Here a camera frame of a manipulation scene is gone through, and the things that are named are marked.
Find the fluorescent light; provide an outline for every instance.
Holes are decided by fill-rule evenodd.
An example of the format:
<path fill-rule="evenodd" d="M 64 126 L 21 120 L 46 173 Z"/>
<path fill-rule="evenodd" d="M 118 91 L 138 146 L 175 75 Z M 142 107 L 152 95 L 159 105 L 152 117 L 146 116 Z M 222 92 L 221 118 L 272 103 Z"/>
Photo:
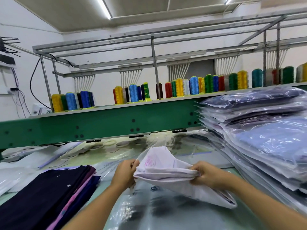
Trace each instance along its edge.
<path fill-rule="evenodd" d="M 225 4 L 226 4 L 226 5 L 229 5 L 229 3 L 230 3 L 231 1 L 232 1 L 232 0 L 227 0 Z"/>
<path fill-rule="evenodd" d="M 111 15 L 110 15 L 109 10 L 106 7 L 104 1 L 103 0 L 97 0 L 97 1 L 99 3 L 100 7 L 102 8 L 102 11 L 103 11 L 104 15 L 110 20 L 111 19 Z"/>

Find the white folded fabric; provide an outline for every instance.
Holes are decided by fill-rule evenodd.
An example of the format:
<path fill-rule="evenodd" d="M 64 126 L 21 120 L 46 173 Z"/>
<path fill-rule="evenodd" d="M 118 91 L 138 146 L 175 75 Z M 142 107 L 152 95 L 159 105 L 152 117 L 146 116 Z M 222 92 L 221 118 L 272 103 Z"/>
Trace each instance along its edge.
<path fill-rule="evenodd" d="M 191 185 L 190 180 L 199 176 L 199 172 L 190 170 L 192 165 L 176 159 L 165 146 L 144 151 L 138 160 L 140 165 L 133 174 L 135 178 L 199 201 L 230 209 L 237 207 L 236 201 L 226 191 L 216 191 L 205 185 Z"/>

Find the pink folded garment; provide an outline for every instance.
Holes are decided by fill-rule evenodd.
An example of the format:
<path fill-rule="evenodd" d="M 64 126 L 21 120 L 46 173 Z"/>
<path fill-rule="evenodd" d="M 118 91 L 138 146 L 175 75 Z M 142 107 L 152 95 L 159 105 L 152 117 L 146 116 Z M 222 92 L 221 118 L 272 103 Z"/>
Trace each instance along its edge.
<path fill-rule="evenodd" d="M 73 196 L 70 198 L 68 203 L 63 207 L 61 213 L 59 216 L 56 218 L 55 221 L 52 222 L 52 224 L 49 225 L 49 227 L 46 230 L 53 230 L 57 223 L 60 221 L 60 219 L 63 217 L 65 212 L 68 210 L 69 206 L 72 204 L 72 202 L 76 199 L 76 197 L 79 195 L 79 193 L 83 190 L 83 188 L 87 185 L 89 180 L 93 177 L 93 174 L 82 184 L 82 186 L 76 191 L 76 193 L 73 194 Z"/>

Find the green thread spool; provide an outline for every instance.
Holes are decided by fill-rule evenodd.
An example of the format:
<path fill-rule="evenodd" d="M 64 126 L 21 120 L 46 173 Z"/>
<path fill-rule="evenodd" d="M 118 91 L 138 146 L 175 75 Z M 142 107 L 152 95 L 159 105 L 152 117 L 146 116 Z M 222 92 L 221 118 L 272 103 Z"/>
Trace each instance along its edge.
<path fill-rule="evenodd" d="M 148 88 L 148 83 L 144 83 L 144 93 L 145 93 L 145 98 L 150 98 L 149 96 L 149 88 Z"/>
<path fill-rule="evenodd" d="M 172 92 L 173 92 L 173 97 L 177 97 L 176 81 L 172 81 Z"/>
<path fill-rule="evenodd" d="M 231 73 L 229 75 L 229 90 L 238 89 L 238 75 L 236 73 Z"/>
<path fill-rule="evenodd" d="M 213 92 L 213 77 L 211 74 L 205 76 L 205 91 L 206 93 Z"/>
<path fill-rule="evenodd" d="M 287 66 L 282 70 L 282 83 L 290 84 L 294 82 L 294 67 Z"/>
<path fill-rule="evenodd" d="M 66 100 L 66 96 L 65 94 L 61 94 L 61 101 L 63 104 L 63 110 L 68 110 L 68 106 L 67 106 L 67 100 Z"/>

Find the stack of folded clothes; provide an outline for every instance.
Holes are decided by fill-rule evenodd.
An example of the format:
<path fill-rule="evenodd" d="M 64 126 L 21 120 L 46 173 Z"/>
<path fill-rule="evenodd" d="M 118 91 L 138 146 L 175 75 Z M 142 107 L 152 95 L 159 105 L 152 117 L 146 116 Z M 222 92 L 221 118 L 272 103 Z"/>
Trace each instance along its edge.
<path fill-rule="evenodd" d="M 200 104 L 212 146 L 268 195 L 307 214 L 306 92 L 276 87 Z"/>
<path fill-rule="evenodd" d="M 0 229 L 61 229 L 90 199 L 100 176 L 92 166 L 48 170 L 0 206 Z"/>

